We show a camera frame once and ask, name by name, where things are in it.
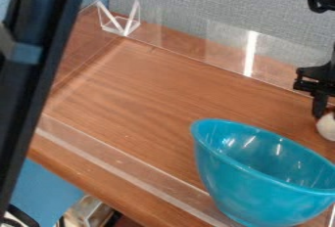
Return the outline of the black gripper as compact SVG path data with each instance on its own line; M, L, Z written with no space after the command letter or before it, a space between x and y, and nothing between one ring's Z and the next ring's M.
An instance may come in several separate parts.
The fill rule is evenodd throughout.
M312 115L314 118L321 118L328 96L335 97L335 65L328 62L317 67L297 68L296 75L293 88L313 95Z

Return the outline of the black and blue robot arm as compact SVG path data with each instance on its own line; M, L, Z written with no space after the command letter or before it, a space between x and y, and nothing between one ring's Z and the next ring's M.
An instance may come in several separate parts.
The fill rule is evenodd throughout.
M123 152L199 191L190 129L210 117L254 125L335 160L304 97L128 39L54 84L80 3L10 0L0 23L0 215L33 158L140 221L196 221L107 165Z

